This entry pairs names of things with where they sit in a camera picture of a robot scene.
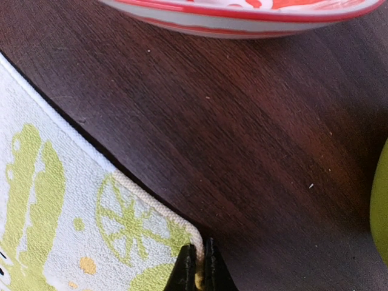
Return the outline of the green lemon pattern towel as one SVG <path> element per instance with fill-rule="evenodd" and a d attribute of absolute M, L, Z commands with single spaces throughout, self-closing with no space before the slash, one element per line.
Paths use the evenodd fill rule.
<path fill-rule="evenodd" d="M 121 173 L 1 58 L 1 289 L 163 290 L 198 229 Z"/>

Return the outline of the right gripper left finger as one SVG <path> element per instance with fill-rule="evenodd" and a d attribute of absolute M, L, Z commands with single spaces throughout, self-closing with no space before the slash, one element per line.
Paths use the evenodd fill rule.
<path fill-rule="evenodd" d="M 195 291 L 195 273 L 196 248 L 182 246 L 164 291 Z"/>

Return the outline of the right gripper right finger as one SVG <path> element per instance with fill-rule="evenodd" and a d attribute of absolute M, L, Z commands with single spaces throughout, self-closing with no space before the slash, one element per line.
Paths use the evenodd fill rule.
<path fill-rule="evenodd" d="M 238 291 L 213 238 L 205 243 L 203 290 Z"/>

